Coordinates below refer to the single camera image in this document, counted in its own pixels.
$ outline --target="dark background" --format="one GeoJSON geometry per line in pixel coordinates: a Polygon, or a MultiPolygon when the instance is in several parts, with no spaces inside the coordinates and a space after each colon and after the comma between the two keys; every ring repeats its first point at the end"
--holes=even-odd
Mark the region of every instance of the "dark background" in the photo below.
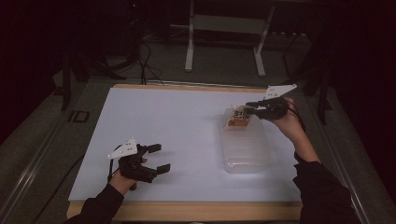
{"type": "MultiPolygon", "coordinates": [[[[110,44],[105,38],[97,38],[98,34],[103,34],[103,30],[97,29],[97,18],[105,19],[111,15],[111,20],[122,25],[139,18],[163,31],[164,35],[167,32],[164,25],[169,22],[188,24],[189,1],[150,0],[149,5],[148,1],[134,1],[141,4],[140,8],[150,7],[149,18],[139,8],[130,8],[132,14],[128,17],[122,10],[126,1],[112,2],[107,6],[108,1],[104,0],[2,1],[0,143],[55,90],[51,77],[61,69],[63,56],[72,45],[92,57],[104,54],[104,47],[110,44]],[[93,12],[102,16],[95,18],[93,12]]],[[[336,89],[339,101],[396,202],[396,176],[393,173],[396,147],[390,142],[396,125],[396,94],[392,88],[396,85],[396,15],[393,13],[396,5],[385,0],[345,3],[343,9],[330,10],[332,14],[325,29],[317,34],[318,45],[308,61],[316,59],[310,63],[315,66],[317,58],[332,59],[331,86],[336,89]]],[[[250,16],[239,8],[229,7],[224,13],[250,16]]],[[[276,11],[271,30],[295,31],[296,20],[293,18],[306,15],[298,8],[301,7],[281,6],[276,11]]],[[[199,9],[210,12],[216,7],[199,9]]]]}

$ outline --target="white paper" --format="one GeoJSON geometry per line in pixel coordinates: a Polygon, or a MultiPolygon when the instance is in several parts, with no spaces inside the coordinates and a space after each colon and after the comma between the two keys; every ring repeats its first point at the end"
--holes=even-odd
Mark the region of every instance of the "white paper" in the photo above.
{"type": "MultiPolygon", "coordinates": [[[[139,182],[125,201],[299,202],[292,179],[294,148],[268,121],[263,127],[273,164],[257,174],[225,171],[219,123],[227,107],[262,100],[262,93],[222,91],[110,90],[81,164],[69,201],[95,197],[106,185],[114,148],[134,137],[138,144],[161,144],[146,154],[150,168],[171,163],[151,184],[139,182]]],[[[118,161],[114,160],[114,170],[118,161]]]]}

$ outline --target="transparent box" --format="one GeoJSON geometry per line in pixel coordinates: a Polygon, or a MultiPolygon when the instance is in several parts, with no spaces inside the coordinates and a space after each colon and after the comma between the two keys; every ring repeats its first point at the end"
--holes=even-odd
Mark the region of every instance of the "transparent box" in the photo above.
{"type": "Polygon", "coordinates": [[[232,113],[232,108],[226,109],[220,127],[225,170],[231,174],[258,173],[272,163],[262,121],[251,116],[246,127],[228,126],[232,113]]]}

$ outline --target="metal stand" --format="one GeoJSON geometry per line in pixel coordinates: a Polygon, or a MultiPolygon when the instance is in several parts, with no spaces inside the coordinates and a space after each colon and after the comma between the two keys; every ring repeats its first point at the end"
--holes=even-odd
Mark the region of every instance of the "metal stand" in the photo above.
{"type": "Polygon", "coordinates": [[[194,30],[211,30],[222,32],[236,32],[245,34],[260,34],[261,39],[257,47],[253,48],[254,58],[256,61],[259,77],[265,76],[264,66],[262,63],[262,47],[265,37],[267,37],[271,20],[274,16],[275,7],[269,10],[267,20],[244,19],[234,17],[218,17],[194,14],[194,0],[190,4],[190,26],[189,26],[189,45],[187,48],[186,72],[192,71],[192,60],[194,54],[193,33],[194,30]]]}

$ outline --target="black sleeve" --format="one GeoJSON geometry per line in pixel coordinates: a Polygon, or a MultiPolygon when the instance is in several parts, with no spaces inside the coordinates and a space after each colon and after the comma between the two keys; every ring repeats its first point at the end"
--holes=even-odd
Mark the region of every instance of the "black sleeve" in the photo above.
{"type": "Polygon", "coordinates": [[[317,161],[295,165],[294,183],[303,209],[300,223],[361,223],[352,208],[349,189],[317,161]]]}
{"type": "Polygon", "coordinates": [[[89,198],[81,213],[69,218],[64,224],[111,223],[123,201],[123,196],[111,185],[106,185],[96,198],[89,198]]]}

